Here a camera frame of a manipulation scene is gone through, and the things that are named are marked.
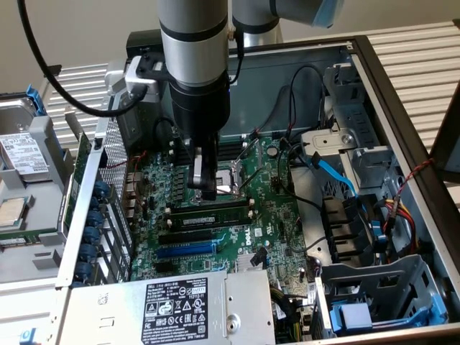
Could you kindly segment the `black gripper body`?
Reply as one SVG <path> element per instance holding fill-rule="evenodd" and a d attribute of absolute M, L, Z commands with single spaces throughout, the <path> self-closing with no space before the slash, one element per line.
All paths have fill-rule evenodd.
<path fill-rule="evenodd" d="M 170 83 L 175 122 L 196 144 L 205 144 L 215 137 L 230 116 L 229 75 L 222 73 L 206 86 L 184 86 Z"/>

